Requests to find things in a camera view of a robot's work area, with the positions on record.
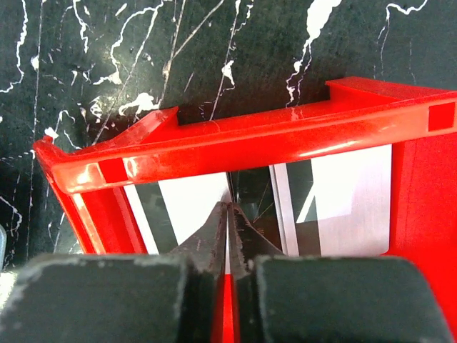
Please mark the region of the red plastic card tray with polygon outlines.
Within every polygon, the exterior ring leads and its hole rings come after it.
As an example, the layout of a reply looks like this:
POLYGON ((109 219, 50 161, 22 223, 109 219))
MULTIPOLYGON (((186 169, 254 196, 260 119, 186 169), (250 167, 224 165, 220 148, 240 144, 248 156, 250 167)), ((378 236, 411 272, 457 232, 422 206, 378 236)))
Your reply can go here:
MULTIPOLYGON (((177 108, 156 110, 85 149, 66 153, 44 136, 34 150, 84 254, 154 255, 146 251, 125 186, 390 145, 389 248, 369 257, 414 264, 450 322, 454 342, 456 93, 358 77, 329 81, 328 87, 327 101, 196 124, 179 125, 177 108)), ((228 207, 234 203, 222 203, 225 342, 234 338, 228 236, 228 207)))

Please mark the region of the blue leather card holder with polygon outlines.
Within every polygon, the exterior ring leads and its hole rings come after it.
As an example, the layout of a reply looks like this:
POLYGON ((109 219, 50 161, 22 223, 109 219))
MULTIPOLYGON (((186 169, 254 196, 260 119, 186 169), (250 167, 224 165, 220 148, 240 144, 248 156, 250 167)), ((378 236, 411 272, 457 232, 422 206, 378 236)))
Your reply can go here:
POLYGON ((0 225, 0 270, 3 269, 4 258, 6 253, 7 234, 6 230, 0 225))

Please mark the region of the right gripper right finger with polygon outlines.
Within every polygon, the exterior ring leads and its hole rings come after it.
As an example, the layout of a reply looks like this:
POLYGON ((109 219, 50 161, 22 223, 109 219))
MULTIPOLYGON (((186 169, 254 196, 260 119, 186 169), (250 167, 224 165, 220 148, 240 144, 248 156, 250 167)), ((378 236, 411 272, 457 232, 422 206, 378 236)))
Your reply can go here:
POLYGON ((287 257, 228 206, 237 342, 452 342, 424 274, 399 257, 287 257))

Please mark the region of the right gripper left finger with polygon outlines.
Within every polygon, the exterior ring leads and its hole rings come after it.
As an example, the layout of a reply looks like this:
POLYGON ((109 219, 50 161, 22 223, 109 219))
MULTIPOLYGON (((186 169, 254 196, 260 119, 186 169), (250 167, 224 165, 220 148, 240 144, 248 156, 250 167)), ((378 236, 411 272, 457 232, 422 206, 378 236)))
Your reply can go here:
POLYGON ((3 342, 221 342, 227 206, 161 255, 47 254, 21 269, 3 342))

